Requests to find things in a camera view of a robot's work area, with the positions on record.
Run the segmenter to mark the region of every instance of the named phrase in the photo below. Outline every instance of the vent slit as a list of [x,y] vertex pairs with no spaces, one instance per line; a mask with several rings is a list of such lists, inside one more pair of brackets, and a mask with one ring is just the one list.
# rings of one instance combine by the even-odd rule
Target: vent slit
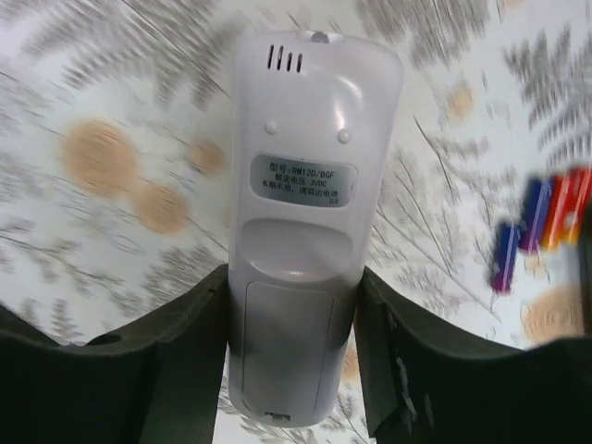
[[277,70],[281,68],[281,57],[284,54],[284,47],[280,46],[279,51],[277,52]]
[[274,56],[274,45],[269,46],[269,56],[267,57],[267,69],[271,69],[271,60]]

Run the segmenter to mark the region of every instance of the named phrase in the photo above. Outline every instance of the sticker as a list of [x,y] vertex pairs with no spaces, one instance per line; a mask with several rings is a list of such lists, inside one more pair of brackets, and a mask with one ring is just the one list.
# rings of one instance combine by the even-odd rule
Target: sticker
[[308,206],[339,208],[352,199],[357,171],[351,165],[304,162],[259,154],[251,163],[255,194]]

